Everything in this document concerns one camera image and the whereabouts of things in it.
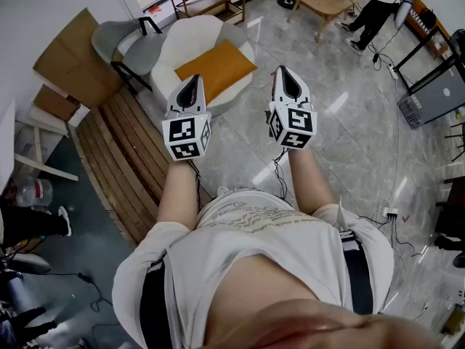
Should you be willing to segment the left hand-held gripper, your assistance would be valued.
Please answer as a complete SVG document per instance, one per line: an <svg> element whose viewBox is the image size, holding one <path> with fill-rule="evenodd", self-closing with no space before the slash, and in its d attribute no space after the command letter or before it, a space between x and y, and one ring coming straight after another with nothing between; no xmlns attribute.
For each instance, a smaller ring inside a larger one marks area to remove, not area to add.
<svg viewBox="0 0 465 349"><path fill-rule="evenodd" d="M185 79L169 96L163 139L175 161L203 157L211 136L211 113L206 110L203 78Z"/></svg>

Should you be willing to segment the orange cushion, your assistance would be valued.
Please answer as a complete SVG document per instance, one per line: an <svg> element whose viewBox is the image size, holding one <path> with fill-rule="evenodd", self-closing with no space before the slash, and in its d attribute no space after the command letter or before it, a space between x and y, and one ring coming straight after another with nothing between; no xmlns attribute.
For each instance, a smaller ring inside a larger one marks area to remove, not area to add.
<svg viewBox="0 0 465 349"><path fill-rule="evenodd" d="M213 49L180 66L175 72L182 81L190 76L200 75L208 105L215 97L256 69L255 64L225 39Z"/></svg>

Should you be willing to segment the person's right forearm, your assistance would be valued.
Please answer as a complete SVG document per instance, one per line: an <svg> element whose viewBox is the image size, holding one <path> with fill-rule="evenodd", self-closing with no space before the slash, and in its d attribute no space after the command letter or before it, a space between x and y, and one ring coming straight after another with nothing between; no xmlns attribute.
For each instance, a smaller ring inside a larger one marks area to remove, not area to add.
<svg viewBox="0 0 465 349"><path fill-rule="evenodd" d="M294 196L301 212L311 215L323 206L337 203L311 150L290 150L288 161Z"/></svg>

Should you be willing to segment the person's left forearm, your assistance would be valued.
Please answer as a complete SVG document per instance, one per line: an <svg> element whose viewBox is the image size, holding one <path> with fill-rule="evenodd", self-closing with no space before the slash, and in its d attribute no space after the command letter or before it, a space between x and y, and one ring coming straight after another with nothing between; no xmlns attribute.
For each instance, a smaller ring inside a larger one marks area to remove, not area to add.
<svg viewBox="0 0 465 349"><path fill-rule="evenodd" d="M198 196L195 170L187 161L174 161L167 171L156 224L177 222L188 230L195 230L197 216Z"/></svg>

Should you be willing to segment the grey shell chair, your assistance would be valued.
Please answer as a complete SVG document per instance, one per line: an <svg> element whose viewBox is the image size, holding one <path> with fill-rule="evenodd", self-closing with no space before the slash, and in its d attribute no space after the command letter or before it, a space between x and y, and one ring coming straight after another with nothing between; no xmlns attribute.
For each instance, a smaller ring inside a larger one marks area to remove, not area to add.
<svg viewBox="0 0 465 349"><path fill-rule="evenodd" d="M129 46L122 58L117 60L115 53L118 46L136 32L140 36ZM145 78L156 64L165 39L166 36L153 19L144 16L128 21L107 21L98 25L92 34L91 43L95 52L120 76L129 91L136 95L137 91L130 80L134 79L146 89L152 89Z"/></svg>

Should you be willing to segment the white round lounge seat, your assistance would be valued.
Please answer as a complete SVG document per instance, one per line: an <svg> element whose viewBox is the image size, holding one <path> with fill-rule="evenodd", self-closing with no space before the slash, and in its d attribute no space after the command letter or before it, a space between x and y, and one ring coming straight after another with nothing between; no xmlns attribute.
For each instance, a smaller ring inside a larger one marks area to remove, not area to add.
<svg viewBox="0 0 465 349"><path fill-rule="evenodd" d="M175 70L225 39L255 64L254 50L246 34L236 25L224 23L213 15L199 15L178 20L170 27L159 58L150 72L154 97L163 108L167 106L170 94L182 83ZM225 113L237 103L239 94L251 83L253 72L206 104L212 116Z"/></svg>

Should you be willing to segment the light wooden coffee table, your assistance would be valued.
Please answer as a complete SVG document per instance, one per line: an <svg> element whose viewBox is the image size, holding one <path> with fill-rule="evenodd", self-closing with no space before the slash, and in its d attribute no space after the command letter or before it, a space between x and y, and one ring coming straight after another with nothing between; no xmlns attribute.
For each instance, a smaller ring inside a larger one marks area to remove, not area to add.
<svg viewBox="0 0 465 349"><path fill-rule="evenodd" d="M347 19L348 11L355 8L357 0L296 0L294 8L291 10L287 22L290 23L296 11L300 7L306 7L320 17L320 26L315 34L315 41L320 41L321 33L324 28L332 20L339 15L343 15L343 19Z"/></svg>

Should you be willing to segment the person's white t-shirt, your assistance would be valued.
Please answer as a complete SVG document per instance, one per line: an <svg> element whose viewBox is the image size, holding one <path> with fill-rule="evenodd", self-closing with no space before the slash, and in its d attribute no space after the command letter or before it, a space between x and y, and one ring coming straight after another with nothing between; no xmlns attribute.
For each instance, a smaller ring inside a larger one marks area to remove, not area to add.
<svg viewBox="0 0 465 349"><path fill-rule="evenodd" d="M363 246L372 311L377 313L394 270L392 248L380 230L338 204L307 215L272 194L239 190L207 204L194 230L178 222L153 226L118 267L112 292L116 317L129 336L146 348L140 319L145 277L165 268L161 290L169 316L166 332L176 349L198 348L220 281L234 262L256 254L297 277L319 300L351 309L344 230L353 232Z"/></svg>

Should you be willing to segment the wooden shelf cart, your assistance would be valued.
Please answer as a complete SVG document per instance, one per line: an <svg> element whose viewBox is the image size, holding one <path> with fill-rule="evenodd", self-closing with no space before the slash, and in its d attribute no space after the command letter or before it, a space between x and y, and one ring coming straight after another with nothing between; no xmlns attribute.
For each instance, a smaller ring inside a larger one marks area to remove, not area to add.
<svg viewBox="0 0 465 349"><path fill-rule="evenodd" d="M245 19L245 0L171 0L177 19L213 15L237 24Z"/></svg>

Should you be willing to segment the grey computer case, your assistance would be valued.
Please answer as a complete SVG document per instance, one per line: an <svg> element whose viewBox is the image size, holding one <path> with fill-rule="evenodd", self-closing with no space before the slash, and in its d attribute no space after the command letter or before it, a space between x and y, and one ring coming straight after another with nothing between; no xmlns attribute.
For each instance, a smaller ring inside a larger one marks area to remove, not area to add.
<svg viewBox="0 0 465 349"><path fill-rule="evenodd" d="M453 66L398 102L401 114L417 129L465 105L465 81Z"/></svg>

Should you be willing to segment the large clear water bottle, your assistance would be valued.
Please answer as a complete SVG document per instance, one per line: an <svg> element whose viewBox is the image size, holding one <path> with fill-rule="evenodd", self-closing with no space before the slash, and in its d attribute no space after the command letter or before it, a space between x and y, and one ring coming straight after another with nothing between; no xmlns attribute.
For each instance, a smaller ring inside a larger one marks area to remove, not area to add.
<svg viewBox="0 0 465 349"><path fill-rule="evenodd" d="M15 181L15 201L20 207L49 206L53 199L53 187L49 180L25 176Z"/></svg>

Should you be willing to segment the person's bare neck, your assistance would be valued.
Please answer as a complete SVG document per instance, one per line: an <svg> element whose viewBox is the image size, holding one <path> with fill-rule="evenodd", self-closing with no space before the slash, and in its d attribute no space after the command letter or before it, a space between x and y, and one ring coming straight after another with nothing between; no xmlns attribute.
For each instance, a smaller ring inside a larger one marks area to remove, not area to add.
<svg viewBox="0 0 465 349"><path fill-rule="evenodd" d="M442 349L422 326L320 301L262 255L233 263L211 301L202 349Z"/></svg>

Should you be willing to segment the white wooden frame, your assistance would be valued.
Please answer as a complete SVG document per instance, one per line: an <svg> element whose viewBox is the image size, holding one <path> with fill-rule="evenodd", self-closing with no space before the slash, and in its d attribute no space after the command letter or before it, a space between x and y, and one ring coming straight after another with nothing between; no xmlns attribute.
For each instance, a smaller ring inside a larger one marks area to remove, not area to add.
<svg viewBox="0 0 465 349"><path fill-rule="evenodd" d="M43 156L41 152L41 139L40 139L40 130L41 127L37 125L30 124L30 127L33 127L33 137L34 137L34 152L35 152L35 159L30 159L26 156L22 156L19 153L14 153L14 160L20 164L24 164L28 167L37 169L40 172L46 172L48 174L61 177L67 180L71 180L74 182L78 182L79 178L77 175L67 173L61 171L59 169L55 169L53 167L47 166L43 162Z"/></svg>

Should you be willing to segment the wooden wall shelf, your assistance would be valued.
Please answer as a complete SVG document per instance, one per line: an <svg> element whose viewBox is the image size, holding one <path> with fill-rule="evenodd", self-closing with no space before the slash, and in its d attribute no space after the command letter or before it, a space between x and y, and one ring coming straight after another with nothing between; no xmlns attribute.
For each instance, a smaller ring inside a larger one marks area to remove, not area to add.
<svg viewBox="0 0 465 349"><path fill-rule="evenodd" d="M438 27L449 39L447 33L436 15L430 10L422 0L413 0L413 5L405 20L405 24L420 38L426 38L431 31ZM445 57L448 52L448 45L441 33L437 32L427 42L434 58Z"/></svg>

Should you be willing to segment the black metal frame table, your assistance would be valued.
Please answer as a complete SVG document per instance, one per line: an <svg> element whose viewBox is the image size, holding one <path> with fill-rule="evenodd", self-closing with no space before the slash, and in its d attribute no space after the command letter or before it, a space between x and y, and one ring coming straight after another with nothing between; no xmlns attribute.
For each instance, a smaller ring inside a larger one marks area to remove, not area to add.
<svg viewBox="0 0 465 349"><path fill-rule="evenodd" d="M446 60L443 60L436 68L431 70L427 75L423 78L418 80L416 83L412 84L411 86L408 85L406 81L406 77L401 72L401 68L406 64L423 46L425 46L433 36L439 33L441 37L444 39L446 46L448 49L452 51L450 57ZM402 80L404 85L407 87L407 92L409 95L423 89L426 85L430 84L432 81L437 79L439 76L443 75L446 71L455 67L461 76L461 78L465 81L465 69L463 67L463 63L461 62L460 57L457 55L453 45L450 42L450 39L445 35L442 29L439 26L434 27L424 39L420 41L420 43L406 56L404 57L395 67L394 72L398 75L398 77Z"/></svg>

